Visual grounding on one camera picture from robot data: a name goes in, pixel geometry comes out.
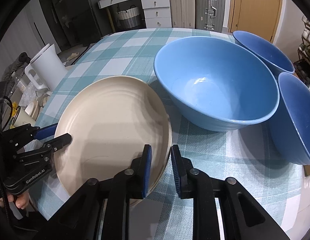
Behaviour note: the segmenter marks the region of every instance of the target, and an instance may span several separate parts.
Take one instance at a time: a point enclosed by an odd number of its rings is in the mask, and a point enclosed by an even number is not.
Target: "human hand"
[[[8,202],[13,202],[14,201],[14,196],[7,192],[7,198]],[[16,199],[15,205],[18,208],[25,209],[28,206],[29,203],[29,193],[28,190],[26,190],[23,194],[19,195]],[[4,202],[2,198],[0,198],[0,206],[3,208],[4,207]]]

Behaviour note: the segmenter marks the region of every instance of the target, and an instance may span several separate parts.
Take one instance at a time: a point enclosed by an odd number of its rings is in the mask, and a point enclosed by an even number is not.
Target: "woven basket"
[[[138,7],[118,12],[118,19],[123,29],[128,30],[141,25],[141,14]]]

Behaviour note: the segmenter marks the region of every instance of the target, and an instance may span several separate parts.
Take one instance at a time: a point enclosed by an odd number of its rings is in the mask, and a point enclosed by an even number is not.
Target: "slipper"
[[[73,59],[73,58],[78,57],[78,55],[79,55],[79,52],[72,53],[72,55],[70,55],[66,60],[69,61],[69,60],[71,60],[71,59]]]

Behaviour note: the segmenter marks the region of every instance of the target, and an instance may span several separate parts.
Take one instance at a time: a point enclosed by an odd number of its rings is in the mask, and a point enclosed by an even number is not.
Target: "drawer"
[[[110,6],[112,4],[116,4],[116,3],[120,3],[120,2],[124,2],[126,0],[99,0],[98,1],[98,5],[99,8],[105,8],[107,6]]]
[[[170,17],[145,19],[146,28],[171,28],[172,19]]]
[[[142,0],[143,9],[170,7],[169,0]]]
[[[170,7],[144,9],[145,19],[171,17]]]

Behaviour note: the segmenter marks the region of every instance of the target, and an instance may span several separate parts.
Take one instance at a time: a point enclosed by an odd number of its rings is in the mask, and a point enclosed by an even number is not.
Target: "kettle handle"
[[[43,88],[47,88],[47,86],[45,86],[44,83],[42,83],[41,85],[39,85],[37,83],[37,81],[35,80],[35,78],[32,76],[32,74],[29,72],[30,70],[34,70],[32,65],[29,63],[28,66],[25,68],[25,74],[26,76],[28,76],[29,80],[34,84],[34,86],[40,90],[40,89],[43,89]]]

